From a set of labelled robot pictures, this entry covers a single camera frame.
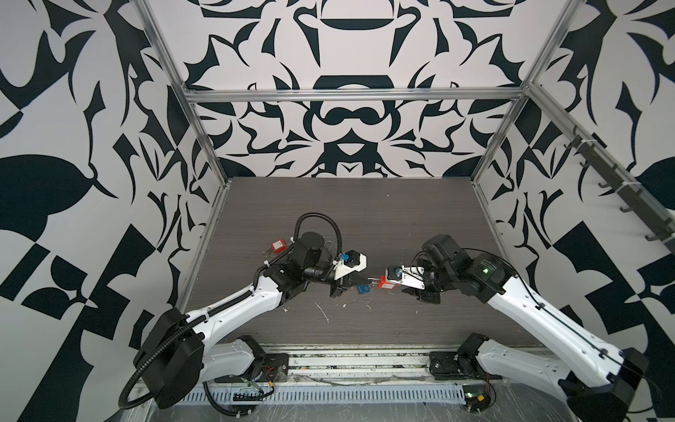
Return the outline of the red padlock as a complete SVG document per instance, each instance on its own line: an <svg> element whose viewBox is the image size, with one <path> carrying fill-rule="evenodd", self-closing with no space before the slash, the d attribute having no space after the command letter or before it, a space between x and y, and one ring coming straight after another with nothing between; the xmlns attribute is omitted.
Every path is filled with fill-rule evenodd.
<svg viewBox="0 0 675 422"><path fill-rule="evenodd" d="M371 285L375 288L393 290L398 286L398 283L389 281L385 276L379 278L370 278Z"/></svg>
<svg viewBox="0 0 675 422"><path fill-rule="evenodd" d="M281 238L271 242L270 246L265 250L266 254L279 254L288 249L288 243L285 239Z"/></svg>

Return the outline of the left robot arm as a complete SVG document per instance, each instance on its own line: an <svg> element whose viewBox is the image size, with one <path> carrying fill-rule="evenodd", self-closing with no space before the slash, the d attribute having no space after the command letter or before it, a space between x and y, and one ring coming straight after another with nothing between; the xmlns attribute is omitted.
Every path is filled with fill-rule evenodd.
<svg viewBox="0 0 675 422"><path fill-rule="evenodd" d="M367 256L343 248L337 223L309 212L295 223L286 248L259 267L250 285L201 309L163 313L135 355L135 371L122 388L118 406L133 409L154 401L165 409L177 404L197 384L223 376L258 376L265 351L242 336L225 352L212 349L242 325L274 311L307 289L310 283L330 287L340 296L352 286L367 284L362 273Z"/></svg>

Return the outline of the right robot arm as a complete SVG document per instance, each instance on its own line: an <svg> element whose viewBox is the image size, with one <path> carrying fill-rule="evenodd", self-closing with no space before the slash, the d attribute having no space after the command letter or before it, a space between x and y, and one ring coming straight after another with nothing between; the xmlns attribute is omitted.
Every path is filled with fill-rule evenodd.
<svg viewBox="0 0 675 422"><path fill-rule="evenodd" d="M472 333L455 352L432 357L435 378L500 376L560 399L580 421L628 420L649 366L643 353L620 350L585 330L497 255L471 257L444 234L426 241L421 255L413 274L423 286L411 290L418 300L437 304L441 293L457 290L511 318L553 353L545 358Z"/></svg>

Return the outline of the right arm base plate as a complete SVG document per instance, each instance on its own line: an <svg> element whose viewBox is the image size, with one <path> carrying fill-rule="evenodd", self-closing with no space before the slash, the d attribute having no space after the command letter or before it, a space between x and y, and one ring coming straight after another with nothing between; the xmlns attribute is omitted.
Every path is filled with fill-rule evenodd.
<svg viewBox="0 0 675 422"><path fill-rule="evenodd" d="M429 372L436 381L501 379L484 370L468 353L430 352Z"/></svg>

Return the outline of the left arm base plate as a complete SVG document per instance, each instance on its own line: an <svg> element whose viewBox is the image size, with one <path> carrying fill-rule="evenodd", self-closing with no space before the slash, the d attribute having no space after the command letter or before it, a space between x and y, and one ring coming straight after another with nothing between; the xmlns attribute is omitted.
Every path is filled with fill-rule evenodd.
<svg viewBox="0 0 675 422"><path fill-rule="evenodd" d="M267 353L264 357L254 360L251 367L240 376L221 376L216 378L216 383L235 383L240 381L275 382L284 379L288 375L289 354Z"/></svg>

